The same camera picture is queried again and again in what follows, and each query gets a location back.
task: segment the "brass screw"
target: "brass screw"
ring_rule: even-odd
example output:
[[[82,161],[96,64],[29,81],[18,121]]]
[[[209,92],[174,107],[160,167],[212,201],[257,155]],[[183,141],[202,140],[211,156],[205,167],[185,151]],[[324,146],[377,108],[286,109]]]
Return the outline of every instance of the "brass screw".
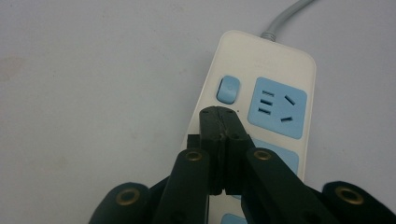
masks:
[[[135,188],[123,189],[117,194],[116,202],[119,205],[126,206],[137,202],[140,197],[140,191]]]
[[[335,189],[335,194],[347,203],[360,205],[364,203],[363,197],[353,189],[339,186]]]
[[[271,159],[271,154],[266,151],[257,150],[254,152],[254,157],[262,161],[268,161],[269,159]]]
[[[192,151],[186,154],[186,159],[189,161],[199,161],[202,158],[202,154],[197,151]]]

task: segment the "power switch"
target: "power switch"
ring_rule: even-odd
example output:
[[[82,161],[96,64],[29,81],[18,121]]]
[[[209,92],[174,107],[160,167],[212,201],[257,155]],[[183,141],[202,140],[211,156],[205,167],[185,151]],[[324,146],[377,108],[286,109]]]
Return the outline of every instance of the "power switch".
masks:
[[[235,102],[239,92],[239,79],[225,76],[220,83],[217,98],[220,102],[231,105]]]

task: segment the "white power strip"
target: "white power strip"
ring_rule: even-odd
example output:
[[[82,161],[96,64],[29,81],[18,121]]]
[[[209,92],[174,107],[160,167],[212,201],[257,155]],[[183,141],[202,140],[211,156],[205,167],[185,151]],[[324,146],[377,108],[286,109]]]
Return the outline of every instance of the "white power strip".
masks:
[[[273,150],[304,179],[315,72],[312,57],[300,50],[227,32],[219,42],[182,149],[188,134],[199,133],[199,112],[220,105],[237,113],[256,147]],[[210,199],[209,223],[219,223],[225,213],[242,216],[240,202],[229,197]]]

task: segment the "power cord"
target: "power cord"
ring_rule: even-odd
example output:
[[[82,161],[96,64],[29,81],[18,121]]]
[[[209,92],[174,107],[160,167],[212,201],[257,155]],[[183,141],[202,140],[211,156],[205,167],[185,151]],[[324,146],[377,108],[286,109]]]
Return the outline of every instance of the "power cord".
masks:
[[[283,23],[288,20],[292,15],[298,12],[300,9],[306,7],[314,0],[300,0],[294,3],[291,7],[288,7],[282,13],[280,13],[270,24],[268,29],[264,31],[261,35],[262,38],[271,40],[273,42],[276,41],[276,31],[277,29],[283,25]]]

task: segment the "blue power outlet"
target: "blue power outlet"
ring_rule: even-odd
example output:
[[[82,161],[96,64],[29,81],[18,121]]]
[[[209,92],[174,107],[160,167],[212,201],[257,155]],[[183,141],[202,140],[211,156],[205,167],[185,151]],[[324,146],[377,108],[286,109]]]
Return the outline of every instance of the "blue power outlet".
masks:
[[[305,105],[304,91],[259,77],[247,120],[261,128],[300,139],[303,136]]]

